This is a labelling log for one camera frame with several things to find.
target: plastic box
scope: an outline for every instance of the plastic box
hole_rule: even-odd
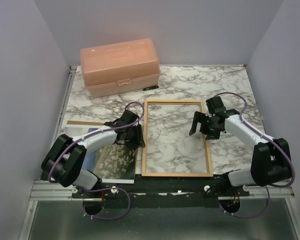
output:
[[[159,58],[150,38],[80,51],[84,86],[93,97],[158,85]]]

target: table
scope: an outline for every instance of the table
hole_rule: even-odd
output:
[[[81,67],[78,66],[69,100],[61,125],[63,131],[68,120],[100,122],[113,121],[124,112],[125,105],[132,101],[144,103],[145,99],[207,100],[221,92],[242,95],[248,103],[243,114],[251,124],[265,131],[254,98],[246,69],[243,66],[168,66],[161,65],[159,88],[134,91],[104,97],[92,97],[85,89]],[[242,100],[232,95],[223,95],[227,109],[241,110]],[[132,111],[141,113],[138,107]],[[210,141],[214,174],[251,166],[252,152],[231,133],[222,133],[219,140]],[[136,174],[142,172],[142,151],[138,151]]]

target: wooden frame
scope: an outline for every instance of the wooden frame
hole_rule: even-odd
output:
[[[143,137],[145,147],[142,150],[142,176],[149,177],[213,177],[213,165],[210,154],[210,145],[203,135],[203,145],[205,149],[206,169],[207,173],[156,173],[147,172],[147,141],[148,141],[148,105],[149,104],[171,104],[171,105],[199,105],[200,111],[205,112],[204,102],[202,100],[163,100],[163,99],[146,99],[144,101],[144,117],[143,117]]]

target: wall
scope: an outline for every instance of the wall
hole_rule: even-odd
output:
[[[268,134],[289,142],[300,213],[300,0],[285,0],[248,63]]]
[[[33,0],[0,1],[0,240],[18,239],[69,67]]]
[[[35,0],[69,65],[80,49],[152,38],[162,64],[246,64],[282,0]]]

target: purple cable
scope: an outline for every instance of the purple cable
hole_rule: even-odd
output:
[[[264,214],[268,209],[269,209],[269,206],[270,206],[270,192],[269,192],[269,189],[267,187],[265,187],[266,189],[266,193],[268,194],[268,199],[267,199],[267,202],[266,202],[266,206],[265,208],[259,212],[258,214],[256,215],[248,215],[248,216],[241,216],[241,215],[236,215],[236,214],[232,214],[230,212],[227,212],[220,204],[219,202],[219,207],[221,208],[221,210],[229,215],[229,216],[232,216],[232,217],[235,217],[235,218],[240,218],[240,219],[254,219],[254,218],[257,218],[257,217],[260,217],[262,214]]]
[[[214,97],[217,97],[219,95],[224,95],[224,94],[230,94],[230,95],[234,95],[234,96],[237,96],[239,97],[240,99],[243,100],[244,102],[244,107],[243,109],[240,111],[240,114],[239,114],[239,118],[241,120],[241,122],[248,128],[250,129],[251,131],[253,131],[255,134],[257,134],[258,136],[260,136],[261,138],[267,140],[269,143],[271,143],[274,147],[276,147],[279,152],[284,156],[284,158],[287,160],[288,164],[289,164],[289,167],[291,169],[291,180],[289,183],[285,184],[285,185],[276,185],[276,184],[271,184],[271,186],[273,187],[276,187],[276,188],[287,188],[287,187],[290,187],[294,181],[295,181],[295,178],[296,178],[296,172],[295,172],[295,168],[290,160],[290,158],[288,157],[288,155],[282,150],[282,148],[276,144],[272,139],[268,138],[267,136],[264,136],[261,132],[259,132],[258,130],[254,129],[253,127],[251,127],[247,122],[246,120],[243,118],[242,114],[244,113],[244,111],[247,109],[248,107],[248,103],[247,101],[245,100],[244,97],[242,97],[241,95],[237,94],[237,93],[234,93],[234,92],[229,92],[229,91],[226,91],[226,92],[221,92],[221,93],[218,93],[217,95],[215,95]],[[231,214],[230,212],[227,212],[226,210],[224,210],[224,208],[221,206],[221,204],[219,203],[219,206],[220,208],[222,209],[222,211],[225,213],[225,214],[228,214],[230,216],[233,216],[233,217],[236,217],[236,218],[241,218],[241,219],[252,219],[252,218],[257,218],[259,216],[261,216],[262,214],[264,214],[268,208],[269,208],[269,205],[270,205],[270,193],[269,193],[269,189],[267,187],[265,187],[266,189],[266,192],[268,194],[268,200],[267,200],[267,204],[266,204],[266,207],[264,208],[264,210],[262,210],[260,213],[256,214],[256,215],[251,215],[251,216],[241,216],[241,215],[236,215],[236,214]]]
[[[89,189],[84,188],[83,190],[85,190],[86,192],[90,192],[90,193],[97,193],[97,192],[102,192],[102,191],[111,190],[111,189],[118,189],[118,190],[124,192],[125,195],[127,196],[128,207],[126,208],[126,210],[122,214],[120,214],[119,216],[115,216],[115,217],[101,217],[101,216],[96,216],[96,215],[89,215],[89,214],[86,213],[85,205],[82,205],[82,210],[84,212],[83,216],[88,216],[90,218],[99,219],[99,220],[116,220],[116,219],[122,218],[124,215],[126,215],[129,211],[129,209],[130,209],[131,200],[130,200],[129,194],[123,188],[120,188],[120,187],[107,187],[107,188],[102,188],[102,189],[98,189],[98,190],[89,190]]]
[[[120,129],[126,129],[126,128],[128,128],[128,127],[130,127],[130,126],[132,126],[132,125],[134,125],[134,124],[136,124],[136,123],[138,123],[138,122],[144,117],[144,115],[145,115],[145,108],[144,108],[144,106],[143,106],[140,102],[132,101],[132,102],[128,103],[128,104],[125,106],[124,109],[127,110],[128,107],[129,107],[131,104],[138,104],[138,105],[141,106],[141,108],[142,108],[142,114],[141,114],[141,116],[140,116],[137,120],[135,120],[134,122],[132,122],[132,123],[130,123],[130,124],[127,124],[127,125],[124,125],[124,126],[119,126],[119,127],[114,127],[114,128],[108,128],[108,129],[103,130],[103,132],[109,132],[109,131],[115,131],[115,130],[120,130]],[[96,135],[96,134],[99,134],[99,133],[101,133],[101,132],[102,132],[101,130],[100,130],[100,131],[96,131],[96,132],[92,132],[92,133],[88,134],[88,135],[85,137],[85,139],[90,138],[90,137],[92,137],[92,136],[94,136],[94,135]],[[57,158],[57,160],[56,160],[55,163],[53,164],[53,166],[52,166],[52,168],[51,168],[51,170],[50,170],[50,172],[49,172],[49,174],[48,174],[48,181],[49,181],[50,183],[56,183],[56,181],[53,181],[53,180],[51,179],[51,177],[52,177],[52,173],[53,173],[54,170],[56,169],[57,164],[60,162],[60,160],[63,158],[63,156],[64,156],[66,153],[68,153],[68,151],[69,151],[75,144],[81,142],[82,140],[83,140],[83,139],[78,139],[78,140],[72,142],[72,143],[71,143],[71,144],[70,144],[70,145],[69,145],[69,146],[68,146],[68,147],[60,154],[60,156]]]

